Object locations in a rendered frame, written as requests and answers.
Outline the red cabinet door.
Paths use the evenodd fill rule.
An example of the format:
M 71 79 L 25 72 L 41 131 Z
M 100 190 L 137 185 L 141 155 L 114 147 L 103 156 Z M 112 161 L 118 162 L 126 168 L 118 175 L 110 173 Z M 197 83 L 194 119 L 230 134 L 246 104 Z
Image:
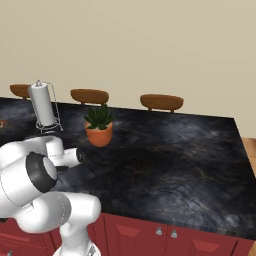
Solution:
M 177 238 L 171 237 L 172 230 Z M 169 226 L 164 256 L 247 256 L 253 244 L 253 240 Z
M 109 256 L 163 256 L 167 226 L 165 224 L 104 215 Z M 162 228 L 162 235 L 156 229 Z

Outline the red cabinet drawer front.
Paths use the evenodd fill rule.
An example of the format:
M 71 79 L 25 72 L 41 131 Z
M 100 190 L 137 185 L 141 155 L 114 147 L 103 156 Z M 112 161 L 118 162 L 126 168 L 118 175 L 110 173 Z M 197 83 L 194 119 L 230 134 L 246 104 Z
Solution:
M 0 219 L 0 256 L 52 256 L 60 245 L 58 229 L 29 234 L 14 219 Z

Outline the terracotta plant pot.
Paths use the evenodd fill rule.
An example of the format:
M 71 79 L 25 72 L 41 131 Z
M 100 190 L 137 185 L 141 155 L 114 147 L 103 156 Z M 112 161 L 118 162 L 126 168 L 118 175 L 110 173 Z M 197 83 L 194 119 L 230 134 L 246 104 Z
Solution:
M 108 145 L 112 139 L 113 123 L 109 123 L 105 130 L 89 129 L 90 123 L 85 123 L 85 130 L 88 141 L 96 147 Z

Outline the green succulent plant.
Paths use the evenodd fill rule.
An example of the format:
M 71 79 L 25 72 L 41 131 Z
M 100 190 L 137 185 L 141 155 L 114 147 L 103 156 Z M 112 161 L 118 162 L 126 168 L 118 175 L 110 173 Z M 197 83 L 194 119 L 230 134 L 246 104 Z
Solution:
M 104 103 L 98 108 L 90 107 L 84 119 L 87 122 L 87 129 L 106 130 L 113 121 L 113 113 L 108 110 L 107 104 Z

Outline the brown wooden stool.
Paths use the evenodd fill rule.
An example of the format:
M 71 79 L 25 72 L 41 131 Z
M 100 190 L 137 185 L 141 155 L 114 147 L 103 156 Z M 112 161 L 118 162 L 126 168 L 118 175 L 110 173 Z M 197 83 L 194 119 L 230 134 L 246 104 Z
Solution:
M 174 113 L 184 104 L 184 99 L 178 96 L 163 94 L 143 94 L 140 96 L 141 104 L 149 111 L 153 109 L 167 110 Z
M 108 102 L 109 94 L 105 91 L 95 89 L 72 89 L 71 97 L 81 104 L 100 104 Z
M 27 100 L 30 95 L 28 91 L 29 85 L 27 84 L 12 84 L 10 86 L 11 92 L 18 97 L 21 97 L 23 100 Z

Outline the white paper towel roll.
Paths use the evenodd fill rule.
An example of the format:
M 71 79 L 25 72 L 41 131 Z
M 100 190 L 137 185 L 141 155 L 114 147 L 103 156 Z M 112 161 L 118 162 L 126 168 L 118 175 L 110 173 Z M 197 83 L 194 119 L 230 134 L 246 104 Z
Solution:
M 54 124 L 54 114 L 50 101 L 48 85 L 38 80 L 28 89 L 37 119 L 42 126 Z

